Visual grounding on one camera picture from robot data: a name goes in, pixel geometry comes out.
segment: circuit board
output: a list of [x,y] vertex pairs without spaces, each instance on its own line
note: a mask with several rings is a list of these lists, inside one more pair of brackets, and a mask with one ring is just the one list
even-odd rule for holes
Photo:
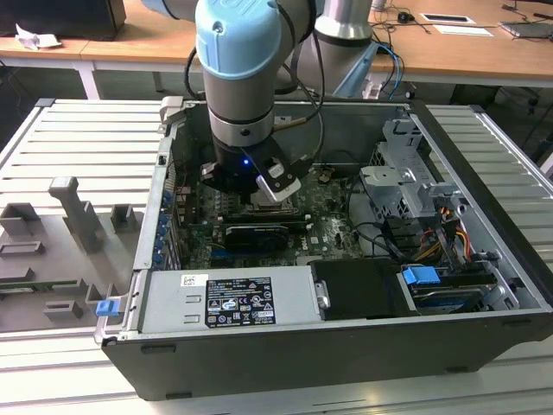
[[[189,220],[181,223],[184,269],[307,265],[315,259],[361,258],[344,206],[345,179],[330,180],[316,169],[302,180],[302,188],[279,206],[259,197],[240,203],[239,196],[222,194],[197,183]],[[271,222],[271,216],[280,220]],[[285,249],[273,252],[231,253],[225,231],[240,225],[283,225],[293,229]]]

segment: blue latch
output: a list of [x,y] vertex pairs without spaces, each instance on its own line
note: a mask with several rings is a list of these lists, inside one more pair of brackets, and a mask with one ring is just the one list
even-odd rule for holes
[[119,304],[121,300],[102,300],[96,306],[96,316],[116,317],[119,316]]
[[410,266],[404,271],[405,282],[411,284],[439,284],[440,276],[433,266]]

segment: white paper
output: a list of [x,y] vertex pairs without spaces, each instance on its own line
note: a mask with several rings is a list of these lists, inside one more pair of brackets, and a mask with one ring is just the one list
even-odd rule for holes
[[22,29],[18,24],[16,24],[16,28],[16,39],[25,48],[38,50],[39,48],[54,48],[56,46],[61,46],[60,41],[58,41],[55,35],[37,35],[36,33],[32,33],[25,29]]
[[434,27],[443,35],[493,36],[490,32],[482,28],[464,28],[443,24],[435,24]]

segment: power supply label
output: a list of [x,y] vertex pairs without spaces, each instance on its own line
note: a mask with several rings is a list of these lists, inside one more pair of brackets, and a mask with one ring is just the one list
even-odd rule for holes
[[207,280],[206,326],[210,329],[276,322],[270,278]]

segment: gray robot arm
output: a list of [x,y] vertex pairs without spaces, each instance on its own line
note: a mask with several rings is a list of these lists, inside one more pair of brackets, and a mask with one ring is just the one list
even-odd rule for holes
[[[320,87],[315,0],[143,0],[173,18],[195,20],[217,161],[202,179],[226,192],[261,188],[281,201],[301,187],[312,160],[290,163],[271,134],[279,69],[289,64],[308,86]],[[371,2],[329,0],[316,21],[332,93],[371,41]]]

